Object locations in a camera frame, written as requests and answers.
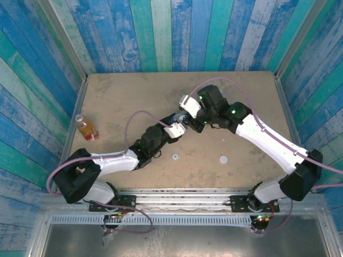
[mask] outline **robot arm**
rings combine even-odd
[[[217,86],[204,87],[198,91],[198,97],[199,103],[191,97],[186,101],[187,95],[184,95],[179,102],[180,108],[188,113],[187,125],[198,133],[201,133],[206,124],[210,124],[211,127],[217,126],[215,128],[228,129],[259,147],[272,157],[285,172],[282,177],[269,182],[261,182],[250,191],[248,195],[250,208],[259,210],[270,201],[283,197],[301,201],[320,179],[321,168],[295,154],[298,152],[322,162],[323,156],[319,151],[313,150],[309,153],[306,149],[296,146],[282,137],[260,120],[265,129],[296,150],[295,153],[290,152],[285,146],[264,133],[264,130],[261,130],[247,106],[240,102],[228,104]]]

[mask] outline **pink cable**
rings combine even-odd
[[[171,127],[165,123],[163,123],[162,121],[160,121],[157,117],[155,117],[153,114],[151,114],[148,111],[145,110],[140,110],[140,111],[136,111],[134,114],[131,115],[131,117],[128,119],[128,122],[126,123],[126,127],[125,127],[125,132],[124,132],[124,138],[125,138],[125,144],[126,144],[126,150],[120,154],[111,154],[111,155],[105,155],[105,156],[90,156],[90,157],[81,157],[81,158],[76,158],[76,159],[72,159],[70,161],[67,161],[65,163],[63,163],[61,166],[59,166],[57,169],[55,169],[50,176],[47,179],[47,190],[50,194],[56,195],[56,196],[60,196],[62,194],[54,192],[51,190],[50,188],[50,184],[51,184],[51,180],[53,179],[53,177],[60,172],[60,170],[62,170],[63,168],[67,167],[68,165],[72,164],[72,163],[76,163],[76,162],[81,162],[81,161],[89,161],[89,160],[99,160],[99,159],[108,159],[108,158],[117,158],[117,157],[122,157],[123,155],[125,155],[128,150],[129,150],[129,141],[128,141],[128,129],[129,129],[129,125],[130,122],[132,121],[132,119],[134,118],[134,116],[136,116],[139,113],[144,113],[144,114],[148,114],[150,117],[152,117],[153,119],[155,119],[159,124],[161,124],[164,127]]]
[[[280,139],[278,139],[276,136],[274,136],[271,132],[269,132],[260,122],[257,114],[256,114],[256,110],[255,108],[253,107],[253,104],[252,104],[252,101],[250,99],[250,97],[247,95],[247,93],[243,90],[243,88],[241,86],[239,86],[236,82],[234,82],[232,79],[228,79],[228,78],[222,78],[222,77],[217,77],[217,78],[212,78],[212,79],[207,79],[205,80],[204,82],[202,82],[199,86],[197,86],[191,93],[190,95],[186,98],[186,101],[185,101],[185,104],[187,103],[188,99],[190,97],[192,97],[192,95],[195,93],[195,91],[197,91],[199,88],[201,88],[204,84],[206,84],[207,82],[210,82],[212,80],[217,80],[217,79],[223,79],[223,80],[226,80],[226,81],[229,81],[231,82],[236,88],[238,88],[238,90],[244,95],[245,99],[247,100],[248,102],[248,105],[251,109],[251,112],[252,112],[252,115],[256,121],[256,123],[258,124],[258,126],[261,128],[262,131],[264,131],[267,135],[269,135],[272,139],[274,139],[276,142],[278,142],[279,144],[281,144],[282,146],[286,147],[288,150],[290,150],[293,154],[296,154],[297,156],[303,158],[304,160],[308,161],[308,162],[311,162],[319,167],[322,167],[324,169],[327,169],[327,170],[330,170],[330,171],[333,171],[333,172],[336,172],[336,173],[339,173],[341,175],[343,175],[343,171],[342,170],[338,170],[338,169],[335,169],[335,168],[332,168],[330,166],[327,166],[323,163],[320,163],[320,162],[317,162],[311,158],[308,158],[307,156],[303,155],[303,154],[300,154],[298,153],[295,149],[293,149],[292,147],[288,146],[286,143],[282,142]]]

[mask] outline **gray metal trim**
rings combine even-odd
[[[71,122],[70,122],[69,130],[68,130],[68,134],[66,135],[62,155],[61,155],[61,158],[59,159],[59,165],[61,165],[70,155],[70,149],[71,149],[71,145],[73,143],[74,135],[75,135],[75,131],[76,131],[76,125],[75,125],[74,120],[75,120],[75,116],[81,112],[82,105],[84,103],[84,99],[85,99],[85,95],[86,95],[86,91],[87,91],[87,87],[88,87],[88,78],[86,78],[86,80],[82,81],[80,91],[79,91],[79,95],[77,97],[76,104],[74,107],[74,112],[73,112],[73,115],[71,117]],[[53,190],[53,191],[57,190],[57,186],[55,183],[53,183],[51,190]]]
[[[64,49],[68,53],[77,73],[80,75],[82,80],[86,79],[87,74],[82,66],[82,63],[78,55],[76,54],[74,47],[69,39],[69,36],[65,31],[64,27],[62,26],[62,23],[59,20],[59,17],[55,12],[55,9],[51,5],[50,0],[38,0],[38,3],[42,7],[44,13],[46,14],[52,27],[54,28],[59,40],[61,41]]]
[[[305,17],[303,23],[301,24],[299,30],[297,31],[295,37],[293,38],[291,44],[289,45],[285,55],[283,56],[275,74],[281,78],[286,71],[287,66],[289,65],[290,61],[292,60],[294,54],[296,53],[297,49],[303,42],[305,36],[307,35],[308,31],[310,30],[311,26],[313,25],[314,21],[316,20],[317,16],[319,15],[320,11],[322,10],[323,6],[325,5],[327,0],[315,0],[313,3],[310,11],[308,12],[307,16]]]
[[[280,78],[275,77],[274,81],[275,81],[275,86],[276,86],[278,94],[279,94],[282,109],[284,110],[286,122],[288,125],[288,129],[289,129],[292,141],[296,145],[301,146],[300,138],[299,138],[298,132],[297,132],[295,124],[294,124],[292,113],[290,112],[290,108],[289,108],[289,105],[288,105],[288,102],[286,99],[284,89],[283,89],[282,84],[281,84],[281,80],[280,80]]]

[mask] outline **wire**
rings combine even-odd
[[[222,77],[216,77],[216,78],[212,78],[212,79],[207,79],[205,80],[204,82],[202,82],[200,85],[198,85],[190,94],[189,96],[186,98],[185,100],[185,103],[187,103],[188,99],[190,97],[192,97],[192,95],[195,93],[196,90],[198,90],[199,88],[201,88],[204,84],[206,84],[207,82],[210,82],[212,80],[218,80],[218,79],[222,79],[222,80],[226,80],[226,81],[229,81],[231,82],[236,88],[238,88],[238,90],[244,95],[245,99],[247,100],[248,102],[248,105],[251,109],[251,112],[252,112],[252,115],[256,121],[256,123],[258,124],[258,126],[261,128],[261,130],[263,132],[265,132],[267,135],[269,135],[272,139],[274,139],[276,142],[278,142],[279,144],[281,144],[282,146],[286,147],[288,150],[290,150],[294,155],[297,155],[301,158],[303,158],[304,160],[308,161],[308,162],[311,162],[319,167],[322,167],[324,169],[327,169],[327,170],[330,170],[330,171],[333,171],[333,172],[336,172],[336,173],[339,173],[341,175],[343,175],[343,171],[342,170],[338,170],[338,169],[335,169],[335,168],[332,168],[330,166],[327,166],[323,163],[320,163],[320,162],[317,162],[311,158],[308,158],[307,156],[303,155],[303,154],[300,154],[298,153],[295,149],[293,149],[292,147],[288,146],[286,143],[282,142],[280,139],[278,139],[275,135],[273,135],[270,131],[268,131],[261,123],[260,119],[258,118],[257,114],[256,114],[256,110],[252,104],[252,101],[250,99],[250,97],[247,95],[247,93],[243,90],[243,88],[238,85],[236,82],[234,82],[232,79],[228,79],[228,78],[222,78]]]
[[[95,202],[95,203],[97,203],[98,205],[101,205],[103,207],[106,207],[106,208],[121,208],[121,209],[126,209],[126,210],[137,211],[137,212],[143,214],[148,219],[148,221],[150,222],[149,228],[147,230],[144,230],[144,231],[135,231],[135,230],[127,230],[127,229],[109,229],[106,227],[106,223],[108,223],[110,220],[112,220],[112,218],[109,218],[109,219],[105,220],[105,222],[103,224],[103,229],[106,231],[109,231],[109,232],[117,231],[117,232],[121,232],[121,233],[130,233],[130,234],[142,235],[142,234],[150,233],[154,229],[151,218],[142,210],[139,210],[139,209],[133,208],[133,207],[129,207],[129,206],[105,205],[104,203],[100,203],[100,202]]]
[[[163,123],[162,121],[160,121],[157,117],[155,117],[153,114],[151,114],[148,111],[145,110],[140,110],[140,111],[136,111],[134,114],[131,115],[131,117],[128,119],[128,122],[126,123],[126,127],[125,127],[125,133],[124,133],[124,139],[125,139],[125,144],[126,144],[126,150],[119,153],[119,154],[111,154],[111,155],[100,155],[100,156],[90,156],[90,157],[81,157],[81,158],[76,158],[76,159],[72,159],[70,161],[67,161],[65,163],[63,163],[61,166],[59,166],[57,169],[55,169],[50,176],[47,179],[47,183],[46,183],[46,187],[47,190],[50,194],[56,195],[56,196],[60,196],[62,194],[54,192],[51,190],[50,188],[50,184],[51,184],[51,180],[53,179],[53,177],[60,172],[60,170],[62,170],[63,168],[67,167],[68,165],[72,164],[72,163],[76,163],[76,162],[81,162],[81,161],[89,161],[89,160],[99,160],[99,159],[108,159],[108,158],[118,158],[118,157],[122,157],[124,156],[128,150],[129,150],[129,141],[128,141],[128,129],[129,129],[129,125],[132,121],[132,119],[134,118],[134,116],[136,116],[139,113],[144,113],[144,114],[148,114],[151,118],[155,119],[159,124],[161,124],[164,127],[171,127],[165,123]]]

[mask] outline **metal base plate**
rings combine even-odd
[[[249,207],[246,195],[231,195],[229,204],[233,213],[278,213],[280,211],[277,200],[270,201],[264,208],[254,211]]]
[[[135,195],[121,195],[120,199],[117,203],[115,202],[109,202],[109,205],[120,205],[120,206],[128,206],[128,207],[135,207],[136,206],[136,196]],[[108,210],[112,210],[110,208],[106,208],[100,205],[97,205],[95,202],[90,202],[90,212],[108,212]],[[124,213],[124,212],[132,212],[133,210],[127,210],[127,209],[116,209],[115,210],[118,213]]]

